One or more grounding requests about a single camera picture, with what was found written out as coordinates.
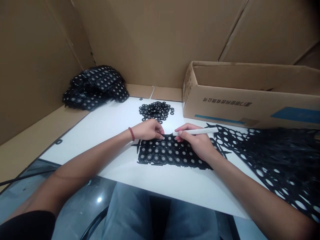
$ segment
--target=jeans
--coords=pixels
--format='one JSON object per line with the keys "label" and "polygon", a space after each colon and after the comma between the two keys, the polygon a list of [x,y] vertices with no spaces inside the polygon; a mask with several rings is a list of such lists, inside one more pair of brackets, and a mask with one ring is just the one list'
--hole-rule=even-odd
{"label": "jeans", "polygon": [[[117,183],[102,239],[152,239],[146,190]],[[172,199],[164,239],[220,239],[215,211]]]}

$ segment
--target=black cable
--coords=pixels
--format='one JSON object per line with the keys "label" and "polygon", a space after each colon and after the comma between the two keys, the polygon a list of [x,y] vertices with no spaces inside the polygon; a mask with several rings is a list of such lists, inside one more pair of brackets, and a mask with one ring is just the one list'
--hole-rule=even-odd
{"label": "black cable", "polygon": [[9,183],[13,183],[13,182],[25,179],[25,178],[37,176],[37,175],[40,175],[40,174],[43,174],[43,173],[54,172],[55,170],[56,169],[49,170],[49,171],[44,171],[44,172],[39,172],[39,173],[33,173],[33,174],[29,174],[29,175],[26,175],[26,176],[23,176],[23,177],[17,177],[17,178],[14,178],[14,179],[11,179],[11,180],[8,180],[8,181],[4,181],[4,182],[0,183],[0,186],[6,185],[6,184],[9,184]]}
{"label": "black cable", "polygon": [[87,230],[84,232],[80,240],[89,240],[91,235],[93,234],[94,230],[96,230],[97,226],[100,224],[100,222],[106,217],[108,213],[108,207],[106,207],[101,213],[99,213],[96,218],[90,223]]}

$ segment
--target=blue stripe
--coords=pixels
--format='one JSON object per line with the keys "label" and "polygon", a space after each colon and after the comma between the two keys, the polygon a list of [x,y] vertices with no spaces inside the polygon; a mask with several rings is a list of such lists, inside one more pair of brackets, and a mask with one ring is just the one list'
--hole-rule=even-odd
{"label": "blue stripe", "polygon": [[320,124],[320,111],[304,108],[285,107],[271,115],[271,117]]}
{"label": "blue stripe", "polygon": [[224,118],[214,118],[214,117],[208,117],[208,116],[202,116],[202,115],[194,115],[195,117],[198,118],[206,118],[206,119],[211,119],[211,120],[217,120],[217,121],[222,121],[222,122],[229,122],[229,123],[236,123],[236,124],[244,124],[244,122],[240,121],[234,121],[234,120],[229,120],[229,119],[224,119]]}

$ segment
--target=white board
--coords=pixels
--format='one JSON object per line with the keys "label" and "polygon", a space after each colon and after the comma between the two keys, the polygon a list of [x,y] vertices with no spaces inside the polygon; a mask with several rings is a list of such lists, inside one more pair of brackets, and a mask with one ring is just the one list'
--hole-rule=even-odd
{"label": "white board", "polygon": [[[88,114],[61,138],[63,140],[61,144],[53,145],[40,158],[62,165],[128,127],[140,123],[143,116],[139,114],[139,106],[155,101],[151,99],[140,101],[139,98],[130,97],[124,103],[108,103]],[[183,118],[182,103],[171,101],[166,103],[170,104],[175,111],[174,115],[169,114],[167,120],[163,121],[165,134],[172,133],[185,122],[202,127],[207,126],[205,121]],[[226,127],[243,133],[247,132],[246,129],[239,127]],[[137,147],[131,144],[133,143],[126,145],[99,176],[234,216],[249,218],[214,171],[173,165],[138,164]],[[230,153],[227,157],[241,171],[263,185],[238,156]]]}

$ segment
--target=marker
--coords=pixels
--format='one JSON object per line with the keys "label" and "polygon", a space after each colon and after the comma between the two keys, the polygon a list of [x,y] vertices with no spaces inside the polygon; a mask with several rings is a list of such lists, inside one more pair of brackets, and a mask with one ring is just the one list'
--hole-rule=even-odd
{"label": "marker", "polygon": [[[184,132],[187,132],[191,135],[196,134],[205,134],[205,133],[215,133],[219,132],[218,128],[201,128],[201,129],[194,129],[194,130],[185,130]],[[173,132],[172,135],[178,136],[178,132]]]}

